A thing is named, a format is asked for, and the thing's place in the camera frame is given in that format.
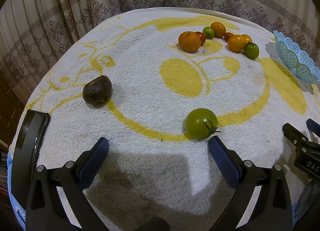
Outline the red cherry tomato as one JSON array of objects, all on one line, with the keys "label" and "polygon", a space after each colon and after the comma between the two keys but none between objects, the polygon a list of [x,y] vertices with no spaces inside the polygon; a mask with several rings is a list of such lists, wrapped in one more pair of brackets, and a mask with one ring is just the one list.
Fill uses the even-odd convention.
[{"label": "red cherry tomato", "polygon": [[206,36],[202,32],[195,32],[195,33],[199,36],[201,40],[201,46],[203,46],[204,43],[206,42]]}]

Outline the patterned beige curtain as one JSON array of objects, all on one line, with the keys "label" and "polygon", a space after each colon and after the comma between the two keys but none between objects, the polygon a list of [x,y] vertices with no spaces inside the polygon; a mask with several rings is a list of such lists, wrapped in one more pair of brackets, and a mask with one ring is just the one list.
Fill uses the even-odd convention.
[{"label": "patterned beige curtain", "polygon": [[244,19],[285,33],[319,59],[319,13],[310,0],[7,0],[1,9],[1,71],[27,104],[44,76],[88,32],[111,17],[151,8]]}]

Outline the small red tomato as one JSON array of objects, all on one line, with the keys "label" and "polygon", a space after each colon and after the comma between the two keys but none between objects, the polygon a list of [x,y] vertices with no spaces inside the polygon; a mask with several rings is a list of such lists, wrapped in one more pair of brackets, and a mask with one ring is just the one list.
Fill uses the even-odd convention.
[{"label": "small red tomato", "polygon": [[226,32],[225,35],[223,36],[223,39],[225,42],[228,42],[229,39],[233,36],[234,34],[231,32]]}]

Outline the large green tomato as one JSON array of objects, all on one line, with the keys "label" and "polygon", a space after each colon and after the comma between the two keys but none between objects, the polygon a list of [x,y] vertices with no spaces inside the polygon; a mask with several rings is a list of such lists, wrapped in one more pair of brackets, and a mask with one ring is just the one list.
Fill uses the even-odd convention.
[{"label": "large green tomato", "polygon": [[219,122],[213,111],[207,108],[198,108],[186,117],[185,128],[191,137],[205,139],[217,132]]}]

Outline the light blue lattice basket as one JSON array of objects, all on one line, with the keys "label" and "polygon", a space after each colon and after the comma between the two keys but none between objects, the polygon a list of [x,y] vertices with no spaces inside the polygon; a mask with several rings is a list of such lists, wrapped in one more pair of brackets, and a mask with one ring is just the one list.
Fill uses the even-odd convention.
[{"label": "light blue lattice basket", "polygon": [[282,32],[274,30],[274,38],[279,56],[284,64],[302,81],[319,84],[319,68],[308,56],[307,52],[286,37]]}]

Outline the small orange tomato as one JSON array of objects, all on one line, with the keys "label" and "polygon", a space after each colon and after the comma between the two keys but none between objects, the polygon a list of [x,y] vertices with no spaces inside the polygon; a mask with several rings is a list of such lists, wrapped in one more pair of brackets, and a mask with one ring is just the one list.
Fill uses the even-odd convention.
[{"label": "small orange tomato", "polygon": [[242,37],[243,37],[246,45],[253,42],[252,38],[247,34],[243,34]]}]

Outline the white yellow cartoon towel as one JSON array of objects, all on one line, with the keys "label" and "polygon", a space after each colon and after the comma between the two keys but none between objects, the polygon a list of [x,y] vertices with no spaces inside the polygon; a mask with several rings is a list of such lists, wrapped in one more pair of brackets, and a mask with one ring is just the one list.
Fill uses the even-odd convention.
[{"label": "white yellow cartoon towel", "polygon": [[[178,37],[214,22],[247,34],[257,59],[232,52],[223,38],[186,52]],[[88,104],[84,86],[105,75],[112,92]],[[207,141],[189,137],[185,119],[204,107],[216,114],[227,148],[259,167],[282,166],[292,203],[308,183],[293,165],[285,123],[308,135],[319,121],[319,91],[296,78],[277,54],[273,33],[212,11],[151,8],[111,17],[76,42],[37,85],[26,107],[50,114],[38,164],[63,166],[100,137],[110,150],[84,191],[110,230],[134,230],[154,216],[172,230],[208,230],[233,196]]]}]

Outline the small green tomato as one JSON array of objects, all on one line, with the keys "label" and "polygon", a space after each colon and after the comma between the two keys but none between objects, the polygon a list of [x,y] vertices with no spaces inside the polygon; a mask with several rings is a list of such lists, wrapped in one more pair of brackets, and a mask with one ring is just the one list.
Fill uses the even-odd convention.
[{"label": "small green tomato", "polygon": [[209,26],[204,27],[202,33],[207,39],[213,39],[215,37],[215,31]]}]

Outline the large orange tomato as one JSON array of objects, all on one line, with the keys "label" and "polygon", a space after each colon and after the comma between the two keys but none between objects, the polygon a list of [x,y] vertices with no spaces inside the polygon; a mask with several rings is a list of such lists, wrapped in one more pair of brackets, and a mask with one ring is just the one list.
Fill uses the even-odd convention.
[{"label": "large orange tomato", "polygon": [[227,45],[230,51],[238,53],[244,50],[246,42],[242,35],[237,34],[228,39]]}]

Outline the green tomato with stem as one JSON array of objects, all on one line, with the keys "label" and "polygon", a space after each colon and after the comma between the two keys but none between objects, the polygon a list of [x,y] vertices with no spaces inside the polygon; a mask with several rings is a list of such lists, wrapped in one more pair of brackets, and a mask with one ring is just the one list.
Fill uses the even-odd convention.
[{"label": "green tomato with stem", "polygon": [[245,55],[252,60],[257,59],[259,56],[259,47],[253,42],[249,42],[244,48]]}]

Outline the dark brown avocado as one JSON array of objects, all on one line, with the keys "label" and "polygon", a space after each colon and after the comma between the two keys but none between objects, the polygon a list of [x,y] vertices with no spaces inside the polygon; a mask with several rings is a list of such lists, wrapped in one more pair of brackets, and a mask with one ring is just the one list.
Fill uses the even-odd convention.
[{"label": "dark brown avocado", "polygon": [[88,104],[98,104],[105,101],[105,99],[112,92],[112,83],[110,79],[105,76],[99,76],[84,86],[82,97]]}]

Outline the large orange mandarin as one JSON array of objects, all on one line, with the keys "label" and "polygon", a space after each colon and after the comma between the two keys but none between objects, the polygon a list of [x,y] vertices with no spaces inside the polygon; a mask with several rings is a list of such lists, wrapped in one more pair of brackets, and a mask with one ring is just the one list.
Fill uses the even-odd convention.
[{"label": "large orange mandarin", "polygon": [[182,50],[193,53],[200,48],[201,39],[195,32],[186,31],[179,35],[178,44]]}]

